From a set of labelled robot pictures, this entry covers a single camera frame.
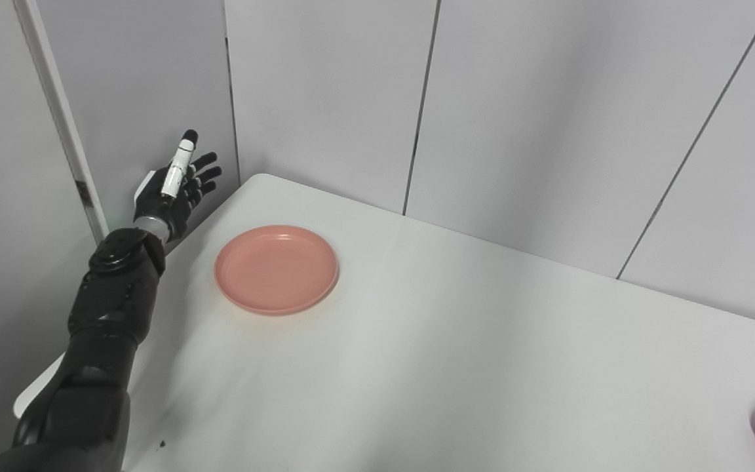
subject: white wall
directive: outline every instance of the white wall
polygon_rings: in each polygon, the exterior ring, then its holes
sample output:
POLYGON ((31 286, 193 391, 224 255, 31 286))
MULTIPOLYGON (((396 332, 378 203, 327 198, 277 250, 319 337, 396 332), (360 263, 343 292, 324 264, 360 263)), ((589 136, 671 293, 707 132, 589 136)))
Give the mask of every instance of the white wall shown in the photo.
POLYGON ((616 276, 755 0, 444 0, 407 215, 616 276))
POLYGON ((222 0, 38 5, 110 229, 131 223, 136 187, 187 128, 223 169, 197 225, 239 185, 222 0))
MULTIPOLYGON (((412 218, 608 276, 755 34, 755 0, 443 0, 413 162, 435 0, 225 6, 242 178, 408 190, 412 218)), ((754 55, 623 274, 750 317, 754 55)))
POLYGON ((755 317, 755 45, 623 280, 755 317))
POLYGON ((404 206, 435 0, 227 0, 241 176, 404 206))
POLYGON ((16 11, 0 1, 0 451, 16 395, 66 346, 94 248, 16 11))

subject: robotic hand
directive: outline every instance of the robotic hand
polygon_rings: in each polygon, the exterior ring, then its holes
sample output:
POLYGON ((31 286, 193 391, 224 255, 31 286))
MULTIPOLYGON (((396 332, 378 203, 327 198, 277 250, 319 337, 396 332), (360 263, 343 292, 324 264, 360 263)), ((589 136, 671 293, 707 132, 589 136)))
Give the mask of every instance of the robotic hand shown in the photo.
POLYGON ((130 421, 126 393, 147 336, 164 244, 186 231, 191 210, 216 187, 218 156, 192 164, 197 132, 136 193, 135 227, 110 233, 89 260, 69 313, 69 347, 57 373, 19 419, 0 472, 120 472, 130 421))
POLYGON ((195 146, 197 132, 189 129, 171 164, 151 170, 136 191, 134 225, 155 234, 163 243, 182 237, 191 210, 215 190, 212 179, 221 174, 220 167, 204 170, 218 160, 213 152, 189 164, 195 146))

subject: table surface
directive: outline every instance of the table surface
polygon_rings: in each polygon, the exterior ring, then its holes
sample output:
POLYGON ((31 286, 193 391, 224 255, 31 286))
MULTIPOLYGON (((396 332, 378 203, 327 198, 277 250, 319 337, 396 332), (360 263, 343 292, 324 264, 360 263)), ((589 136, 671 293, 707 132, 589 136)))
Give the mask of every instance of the table surface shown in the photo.
POLYGON ((168 257, 130 394, 128 472, 755 472, 755 321, 266 174, 168 257), (267 224, 338 254, 303 313, 215 285, 267 224))

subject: panel seam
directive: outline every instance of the panel seam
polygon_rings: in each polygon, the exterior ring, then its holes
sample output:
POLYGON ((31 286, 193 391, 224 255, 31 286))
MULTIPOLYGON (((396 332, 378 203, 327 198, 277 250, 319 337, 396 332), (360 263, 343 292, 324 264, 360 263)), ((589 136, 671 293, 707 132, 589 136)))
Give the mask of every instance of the panel seam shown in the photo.
POLYGON ((663 191, 662 196, 660 197, 660 200, 657 203, 657 206, 654 207, 653 212, 651 213, 651 216, 648 218, 648 221, 645 224, 645 227, 642 228, 642 232, 640 232, 639 237, 637 238, 637 241, 634 243, 633 247, 631 248, 631 252, 629 252, 629 256, 626 257, 625 262, 623 263, 623 266, 621 266, 619 273, 617 274, 617 280, 623 276, 623 272, 625 272, 625 269, 627 266, 629 266, 629 263, 631 262, 631 258, 633 257, 633 254, 638 250, 640 243, 642 242, 642 238, 644 238, 645 233, 648 232, 648 228, 651 227, 652 223, 654 223, 654 218, 657 217, 657 213, 660 211, 660 208, 663 206, 663 203, 666 201, 666 197, 668 197, 668 193, 672 190, 672 187, 674 186, 674 183, 677 181, 678 176, 680 175, 681 171, 684 169, 684 165, 686 165, 686 162, 689 161, 689 156, 692 155, 692 152, 695 150, 695 146, 697 146, 698 141, 701 139, 701 135, 704 134, 705 129, 707 129, 707 126, 710 124, 710 120, 712 119, 713 115, 715 115, 716 110, 718 109, 719 105, 722 104, 722 100, 724 96, 727 93, 727 90, 730 89, 730 86, 733 83, 733 79, 736 78, 736 75, 738 74, 739 69, 742 68, 742 65, 744 64, 747 54, 750 54, 751 49, 753 48, 753 45, 755 44, 755 33, 753 33, 753 37, 750 40, 750 43, 745 48, 744 52, 742 53, 742 57, 740 57, 739 62, 737 63, 736 67, 733 68, 733 71, 730 75, 730 78, 727 79, 726 83, 724 84, 724 87, 722 88, 722 92, 719 93, 718 98, 716 99, 715 104, 713 104, 712 108, 710 109, 710 113, 707 114, 707 118, 704 120, 703 125, 701 125, 701 128, 698 130, 698 133, 695 135, 694 140, 692 140, 692 144, 690 144, 689 149, 687 149, 686 154, 684 155, 684 158, 681 159, 680 165, 678 166, 677 170, 674 171, 674 176, 672 176, 671 180, 668 182, 668 186, 666 186, 666 190, 663 191))
POLYGON ((419 149, 419 133, 421 132, 421 117, 423 111, 425 111, 425 99, 427 98, 427 83, 429 81, 429 71, 431 70, 431 63, 433 62, 433 46, 435 44, 435 31, 438 27, 438 12, 441 10, 441 0, 436 0, 435 13, 433 15, 433 29, 431 31, 431 44, 429 44, 429 50, 427 51, 427 66, 425 66, 425 80, 421 87, 421 102, 419 103, 419 116, 416 120, 416 137, 413 139, 413 153, 410 156, 410 172, 407 173, 407 188, 404 191, 404 207, 402 207, 401 214, 407 215, 407 205, 410 203, 410 186, 413 184, 413 169, 416 167, 416 152, 419 149))

